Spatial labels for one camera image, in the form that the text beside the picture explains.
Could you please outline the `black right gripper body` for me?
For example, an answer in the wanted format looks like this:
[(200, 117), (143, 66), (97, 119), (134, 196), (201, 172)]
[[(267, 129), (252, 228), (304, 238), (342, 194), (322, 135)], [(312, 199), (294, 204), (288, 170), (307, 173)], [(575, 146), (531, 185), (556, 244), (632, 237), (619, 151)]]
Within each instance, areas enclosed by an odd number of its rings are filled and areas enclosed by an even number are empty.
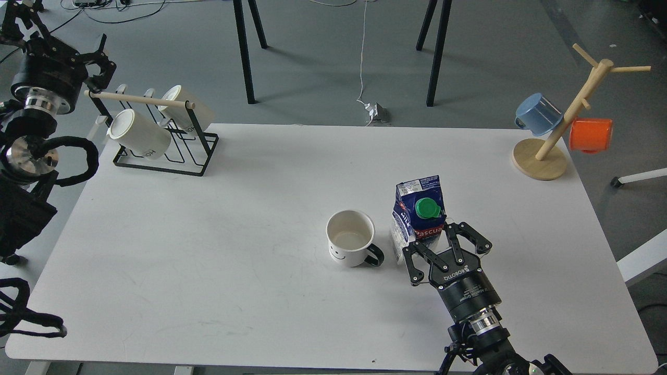
[(453, 250), (446, 250), (437, 255), (448, 266), (444, 270), (434, 261), (427, 261), (430, 266), (429, 283), (436, 288), (453, 322), (463, 322), (484, 308), (490, 308), (502, 302), (491, 285), (486, 274), (481, 270), (481, 261), (476, 254), (461, 251), (464, 263), (456, 263)]

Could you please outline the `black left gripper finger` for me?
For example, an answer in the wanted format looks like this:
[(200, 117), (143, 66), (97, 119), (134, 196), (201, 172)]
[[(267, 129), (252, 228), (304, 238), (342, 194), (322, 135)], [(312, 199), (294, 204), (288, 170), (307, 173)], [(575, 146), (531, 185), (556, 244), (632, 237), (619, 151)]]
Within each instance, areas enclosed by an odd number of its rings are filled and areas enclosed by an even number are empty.
[(24, 47), (26, 40), (19, 23), (29, 30), (36, 27), (36, 38), (50, 41), (52, 34), (40, 19), (40, 12), (45, 10), (42, 1), (6, 1), (2, 16), (1, 43)]
[(97, 49), (83, 55), (83, 63), (86, 66), (98, 66), (98, 73), (85, 80), (89, 90), (94, 93), (102, 92), (109, 86), (117, 68), (117, 65), (109, 58), (106, 42), (107, 34), (101, 34), (98, 38)]

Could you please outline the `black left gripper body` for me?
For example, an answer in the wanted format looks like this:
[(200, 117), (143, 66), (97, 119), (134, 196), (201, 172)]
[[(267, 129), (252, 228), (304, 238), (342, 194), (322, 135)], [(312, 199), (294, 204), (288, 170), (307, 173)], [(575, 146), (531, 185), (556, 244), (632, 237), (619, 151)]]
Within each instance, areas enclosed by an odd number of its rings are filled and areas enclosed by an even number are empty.
[(24, 44), (24, 55), (10, 92), (16, 100), (24, 102), (31, 89), (43, 89), (59, 97), (59, 115), (73, 112), (88, 78), (86, 67), (73, 61), (76, 54), (73, 47), (58, 38), (48, 41), (40, 36), (31, 38)]

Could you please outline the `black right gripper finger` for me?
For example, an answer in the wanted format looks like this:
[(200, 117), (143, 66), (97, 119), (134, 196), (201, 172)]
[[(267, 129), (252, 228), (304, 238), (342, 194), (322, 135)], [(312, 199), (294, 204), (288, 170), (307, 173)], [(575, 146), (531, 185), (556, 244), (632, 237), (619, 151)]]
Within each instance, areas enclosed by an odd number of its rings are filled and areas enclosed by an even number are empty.
[(477, 255), (488, 254), (493, 247), (493, 244), (488, 239), (466, 222), (446, 224), (443, 226), (443, 231), (446, 234), (449, 247), (453, 251), (455, 261), (464, 261), (464, 250), (460, 245), (459, 237), (463, 237), (470, 244), (474, 245)]
[(434, 271), (443, 271), (443, 259), (423, 242), (412, 241), (402, 252), (412, 286), (434, 283)]

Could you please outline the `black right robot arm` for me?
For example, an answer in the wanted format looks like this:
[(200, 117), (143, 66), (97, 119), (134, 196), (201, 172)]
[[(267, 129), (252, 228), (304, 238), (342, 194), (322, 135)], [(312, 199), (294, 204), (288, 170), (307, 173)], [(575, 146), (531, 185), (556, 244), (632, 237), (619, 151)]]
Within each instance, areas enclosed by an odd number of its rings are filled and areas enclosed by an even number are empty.
[(460, 358), (475, 366), (475, 374), (569, 374), (552, 354), (529, 361), (510, 343), (496, 308), (501, 298), (481, 267), (480, 258), (492, 243), (465, 222), (446, 224), (443, 230), (449, 247), (441, 253), (420, 240), (402, 249), (411, 284), (427, 278), (453, 320), (448, 329), (452, 342), (437, 373), (448, 374)]

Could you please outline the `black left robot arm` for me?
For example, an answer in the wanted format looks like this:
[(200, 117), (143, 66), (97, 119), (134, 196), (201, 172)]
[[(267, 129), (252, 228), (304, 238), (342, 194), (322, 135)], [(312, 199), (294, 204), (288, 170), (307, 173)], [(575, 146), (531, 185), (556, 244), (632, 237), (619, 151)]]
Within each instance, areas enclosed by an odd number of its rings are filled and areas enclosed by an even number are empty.
[[(40, 1), (7, 1), (2, 19), (2, 44), (23, 52), (10, 92), (2, 102), (2, 263), (22, 261), (16, 251), (38, 236), (57, 210), (48, 203), (54, 186), (90, 180), (98, 170), (98, 149), (86, 138), (53, 137), (56, 117), (75, 108), (81, 88), (106, 89), (116, 64), (104, 50), (80, 53), (56, 38), (40, 19)], [(56, 170), (59, 147), (85, 152), (83, 173), (60, 178)]]

